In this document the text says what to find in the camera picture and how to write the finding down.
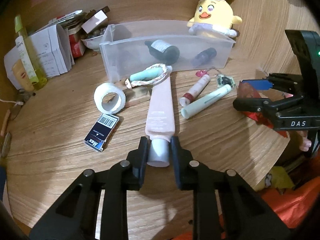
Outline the person right hand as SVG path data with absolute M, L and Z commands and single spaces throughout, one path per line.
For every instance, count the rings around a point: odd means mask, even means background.
M 299 131 L 298 134 L 300 135 L 300 150 L 303 152 L 308 152 L 312 145 L 312 142 L 308 139 L 308 131 Z

